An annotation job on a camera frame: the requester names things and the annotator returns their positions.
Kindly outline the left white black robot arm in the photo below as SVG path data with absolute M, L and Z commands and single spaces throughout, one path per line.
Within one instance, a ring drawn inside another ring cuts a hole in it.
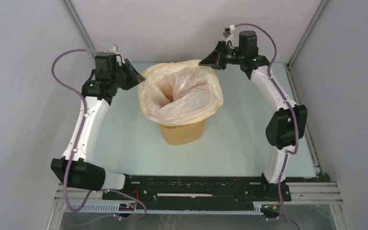
M 113 189 L 120 199 L 132 195 L 126 175 L 112 172 L 93 163 L 96 141 L 105 114 L 118 90 L 130 90 L 144 81 L 128 59 L 119 53 L 102 52 L 95 56 L 95 69 L 77 95 L 81 107 L 70 143 L 59 159 L 53 159 L 51 170 L 71 188 L 100 191 Z

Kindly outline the orange plastic trash bin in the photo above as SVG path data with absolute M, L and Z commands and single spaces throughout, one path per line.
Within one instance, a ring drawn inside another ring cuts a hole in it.
M 168 144 L 179 146 L 201 138 L 206 121 L 207 119 L 188 125 L 167 126 L 158 124 L 158 126 Z

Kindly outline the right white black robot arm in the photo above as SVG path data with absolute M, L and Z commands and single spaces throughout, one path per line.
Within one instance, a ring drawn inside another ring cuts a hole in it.
M 262 174 L 258 195 L 265 200 L 284 202 L 285 169 L 291 155 L 299 150 L 308 116 L 307 107 L 298 105 L 282 88 L 274 73 L 272 63 L 259 54 L 255 31 L 239 32 L 238 46 L 232 45 L 234 28 L 223 32 L 225 40 L 219 41 L 214 50 L 203 60 L 201 66 L 224 70 L 228 64 L 238 65 L 248 79 L 261 91 L 270 105 L 273 115 L 265 135 L 273 147 L 268 166 Z

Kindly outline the translucent yellowish trash bag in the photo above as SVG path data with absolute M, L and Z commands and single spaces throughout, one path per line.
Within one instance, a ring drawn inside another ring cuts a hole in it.
M 210 117 L 223 105 L 216 73 L 199 62 L 160 63 L 142 72 L 145 81 L 137 89 L 147 119 L 166 126 L 189 125 Z

